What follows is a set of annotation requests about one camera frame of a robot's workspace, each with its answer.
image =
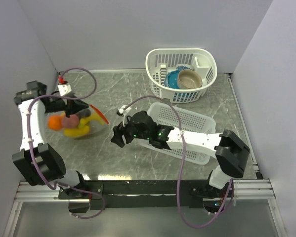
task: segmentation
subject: clear plastic bag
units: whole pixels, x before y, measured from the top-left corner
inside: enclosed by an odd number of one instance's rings
[[[69,117],[65,113],[53,114],[48,118],[48,127],[54,131],[62,131],[71,138],[80,138],[100,132],[109,124],[99,109],[89,105]]]

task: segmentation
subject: white laundry basket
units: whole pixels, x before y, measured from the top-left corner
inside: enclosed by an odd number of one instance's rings
[[[196,89],[180,90],[164,86],[167,74],[176,70],[177,64],[188,64],[202,78],[203,86]],[[213,56],[200,48],[154,49],[147,54],[146,71],[154,95],[169,99],[172,103],[188,103],[203,96],[217,77],[217,65]]]
[[[189,110],[181,109],[175,107],[182,124],[182,129],[185,131],[201,132],[201,133],[215,133],[216,122],[213,118],[205,115],[201,115]],[[173,110],[164,103],[153,103],[147,114],[155,121],[157,124],[169,125],[173,127],[178,127],[178,120],[173,112]],[[154,151],[158,151],[172,157],[182,159],[183,150],[160,150],[149,144],[147,140],[138,139],[138,143],[146,148]],[[207,164],[210,156],[203,153],[186,151],[186,161],[190,161],[196,164]]]

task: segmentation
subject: white wall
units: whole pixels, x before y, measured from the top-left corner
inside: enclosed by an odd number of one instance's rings
[[[17,0],[0,0],[0,236],[21,178],[12,163],[19,151],[21,120],[13,97],[26,83],[53,85],[56,71]]]
[[[274,0],[232,76],[254,153],[296,237],[296,0]]]
[[[151,49],[200,47],[233,72],[272,0],[19,0],[58,71],[144,68]]]

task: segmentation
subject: orange fruit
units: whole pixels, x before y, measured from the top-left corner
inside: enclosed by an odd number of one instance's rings
[[[52,115],[48,120],[48,127],[54,131],[60,131],[62,129],[61,125],[62,117],[59,115]]]

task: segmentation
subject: marble floor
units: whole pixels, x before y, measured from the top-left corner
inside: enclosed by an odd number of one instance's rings
[[[136,141],[123,148],[110,142],[112,128],[121,122],[116,109],[121,105],[147,94],[149,78],[145,71],[129,73],[94,73],[97,91],[85,101],[100,109],[110,121],[110,127],[98,136],[84,139],[65,137],[61,132],[46,129],[48,143],[63,157],[67,169],[78,170],[86,179],[177,179],[181,160],[140,146]],[[76,96],[86,95],[93,81],[85,73],[68,73],[65,79],[71,83]],[[134,107],[147,110],[154,99],[144,99]],[[174,104],[209,117],[216,121],[216,132],[233,130],[246,142],[239,112],[226,75],[218,75],[215,83],[198,101]],[[207,179],[218,162],[211,158],[206,165],[186,162],[183,179]],[[248,159],[245,179],[256,179],[251,157]]]

